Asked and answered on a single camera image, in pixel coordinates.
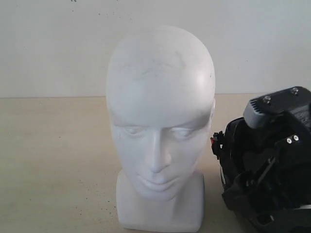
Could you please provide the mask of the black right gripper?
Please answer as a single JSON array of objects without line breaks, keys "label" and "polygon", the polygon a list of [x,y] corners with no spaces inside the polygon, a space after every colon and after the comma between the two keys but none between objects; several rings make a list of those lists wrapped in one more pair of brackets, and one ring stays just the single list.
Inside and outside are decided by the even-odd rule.
[{"label": "black right gripper", "polygon": [[274,169],[274,192],[308,193],[311,189],[311,92],[302,86],[289,91],[296,96],[292,108],[252,129],[252,152],[257,170]]}]

